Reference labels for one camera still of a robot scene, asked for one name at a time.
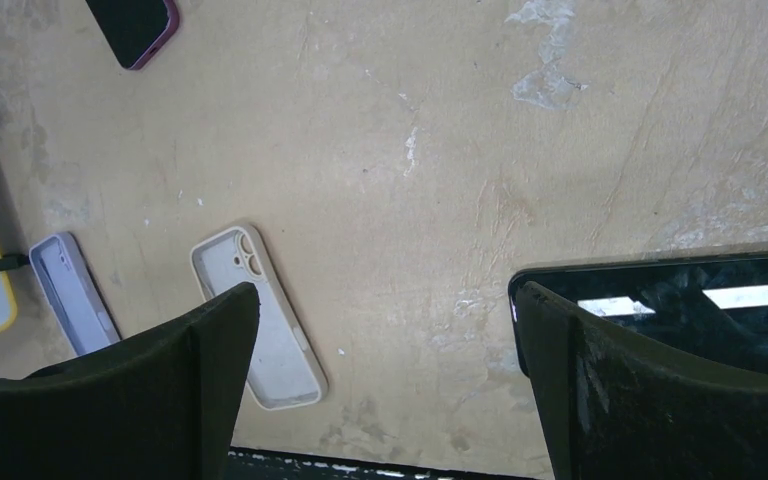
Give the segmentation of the black smartphone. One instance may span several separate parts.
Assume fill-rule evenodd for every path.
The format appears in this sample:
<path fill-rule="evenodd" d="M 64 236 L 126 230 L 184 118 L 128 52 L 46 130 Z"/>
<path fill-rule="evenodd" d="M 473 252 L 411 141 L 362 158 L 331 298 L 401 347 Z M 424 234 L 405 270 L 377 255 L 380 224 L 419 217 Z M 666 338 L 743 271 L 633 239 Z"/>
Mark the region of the black smartphone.
<path fill-rule="evenodd" d="M 768 252 L 528 268 L 508 297 L 528 282 L 673 348 L 768 375 Z"/>

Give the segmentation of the lavender phone case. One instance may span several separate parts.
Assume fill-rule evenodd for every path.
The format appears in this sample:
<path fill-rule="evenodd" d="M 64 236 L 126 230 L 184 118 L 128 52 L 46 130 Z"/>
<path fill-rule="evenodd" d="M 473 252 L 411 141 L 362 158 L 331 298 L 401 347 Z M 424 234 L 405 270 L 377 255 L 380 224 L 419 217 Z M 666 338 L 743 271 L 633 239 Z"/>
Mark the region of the lavender phone case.
<path fill-rule="evenodd" d="M 30 265 L 61 330 L 78 356 L 121 340 L 75 237 L 53 234 L 29 251 Z"/>

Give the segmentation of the beige phone case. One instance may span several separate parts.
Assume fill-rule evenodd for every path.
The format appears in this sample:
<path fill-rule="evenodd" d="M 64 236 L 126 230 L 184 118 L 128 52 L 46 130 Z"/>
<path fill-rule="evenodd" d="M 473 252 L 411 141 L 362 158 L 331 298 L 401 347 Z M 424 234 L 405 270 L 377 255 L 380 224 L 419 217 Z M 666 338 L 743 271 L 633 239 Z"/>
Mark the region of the beige phone case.
<path fill-rule="evenodd" d="M 326 376 L 258 230 L 244 223 L 214 234 L 191 249 L 190 265 L 206 300 L 239 283 L 257 289 L 260 320 L 247 379 L 257 404 L 275 411 L 323 400 Z"/>

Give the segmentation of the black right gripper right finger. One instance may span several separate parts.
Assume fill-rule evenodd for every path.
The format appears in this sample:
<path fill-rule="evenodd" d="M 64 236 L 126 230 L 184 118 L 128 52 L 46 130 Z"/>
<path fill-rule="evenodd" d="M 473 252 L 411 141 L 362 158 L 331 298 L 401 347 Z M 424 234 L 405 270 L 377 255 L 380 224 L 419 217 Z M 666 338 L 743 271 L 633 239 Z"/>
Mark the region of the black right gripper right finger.
<path fill-rule="evenodd" d="M 768 479 L 768 375 L 711 361 L 528 282 L 516 338 L 558 479 Z"/>

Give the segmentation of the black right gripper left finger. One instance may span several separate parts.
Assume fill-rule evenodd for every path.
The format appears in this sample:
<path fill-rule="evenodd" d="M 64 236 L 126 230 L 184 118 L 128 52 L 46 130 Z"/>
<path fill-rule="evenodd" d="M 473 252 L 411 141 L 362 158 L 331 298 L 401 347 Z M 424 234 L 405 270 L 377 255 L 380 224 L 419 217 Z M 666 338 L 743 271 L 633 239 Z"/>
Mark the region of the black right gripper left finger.
<path fill-rule="evenodd" d="M 96 352 L 0 378 L 0 479 L 219 479 L 260 317 L 241 283 Z"/>

